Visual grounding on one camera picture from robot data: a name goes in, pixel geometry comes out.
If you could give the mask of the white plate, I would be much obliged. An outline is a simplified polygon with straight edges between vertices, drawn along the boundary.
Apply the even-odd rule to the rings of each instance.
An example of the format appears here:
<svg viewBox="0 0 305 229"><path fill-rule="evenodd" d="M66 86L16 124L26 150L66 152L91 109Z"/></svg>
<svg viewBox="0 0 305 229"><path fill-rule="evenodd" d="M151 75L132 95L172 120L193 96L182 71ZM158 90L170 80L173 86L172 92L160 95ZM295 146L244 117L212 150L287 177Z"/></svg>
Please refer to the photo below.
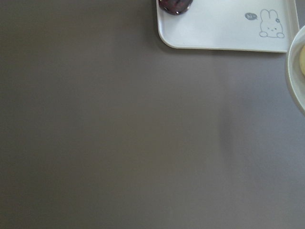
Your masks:
<svg viewBox="0 0 305 229"><path fill-rule="evenodd" d="M305 75L299 66L301 50L305 45L305 27L303 26L294 37L285 60L285 79L293 102L305 115Z"/></svg>

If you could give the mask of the twisted ring donut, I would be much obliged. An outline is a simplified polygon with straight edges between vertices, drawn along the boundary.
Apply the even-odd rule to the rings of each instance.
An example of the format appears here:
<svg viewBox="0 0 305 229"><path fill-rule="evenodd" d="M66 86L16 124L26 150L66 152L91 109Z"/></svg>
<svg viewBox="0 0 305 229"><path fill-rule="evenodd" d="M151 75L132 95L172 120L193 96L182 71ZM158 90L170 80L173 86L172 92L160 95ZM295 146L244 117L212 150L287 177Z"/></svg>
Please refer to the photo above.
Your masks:
<svg viewBox="0 0 305 229"><path fill-rule="evenodd" d="M299 66L303 76L305 76L305 46L303 46L300 51Z"/></svg>

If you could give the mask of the dark tea bottle on tray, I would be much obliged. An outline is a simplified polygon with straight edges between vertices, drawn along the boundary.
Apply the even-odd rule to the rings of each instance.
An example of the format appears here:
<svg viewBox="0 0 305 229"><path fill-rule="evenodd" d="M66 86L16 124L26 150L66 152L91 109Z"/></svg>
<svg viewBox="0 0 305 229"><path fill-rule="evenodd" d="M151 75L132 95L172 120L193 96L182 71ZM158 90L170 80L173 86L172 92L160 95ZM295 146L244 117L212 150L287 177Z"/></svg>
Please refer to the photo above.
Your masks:
<svg viewBox="0 0 305 229"><path fill-rule="evenodd" d="M187 12L193 0L158 0L160 9L171 15L180 15Z"/></svg>

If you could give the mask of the cream rabbit tray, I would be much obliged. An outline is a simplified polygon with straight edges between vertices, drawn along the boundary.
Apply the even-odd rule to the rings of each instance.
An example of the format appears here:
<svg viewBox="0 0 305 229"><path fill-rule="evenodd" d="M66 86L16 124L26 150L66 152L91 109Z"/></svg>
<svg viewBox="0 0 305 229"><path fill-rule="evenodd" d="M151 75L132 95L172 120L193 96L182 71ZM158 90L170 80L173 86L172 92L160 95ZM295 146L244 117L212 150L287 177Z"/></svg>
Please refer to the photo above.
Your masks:
<svg viewBox="0 0 305 229"><path fill-rule="evenodd" d="M195 0L179 16L156 11L161 40L176 49L286 53L299 31L294 0Z"/></svg>

